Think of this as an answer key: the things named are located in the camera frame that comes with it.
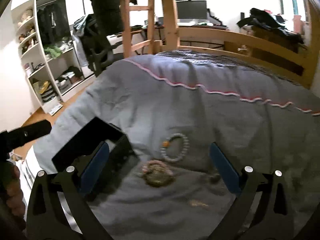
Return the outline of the person's left hand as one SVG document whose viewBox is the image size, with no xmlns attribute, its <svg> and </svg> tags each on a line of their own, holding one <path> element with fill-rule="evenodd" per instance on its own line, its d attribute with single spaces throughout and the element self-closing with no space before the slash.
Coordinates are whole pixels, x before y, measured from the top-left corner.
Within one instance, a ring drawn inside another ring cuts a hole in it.
<svg viewBox="0 0 320 240">
<path fill-rule="evenodd" d="M 1 163 L 1 200 L 10 213 L 15 225 L 23 231 L 26 227 L 25 203 L 20 183 L 20 171 L 11 161 Z"/>
</svg>

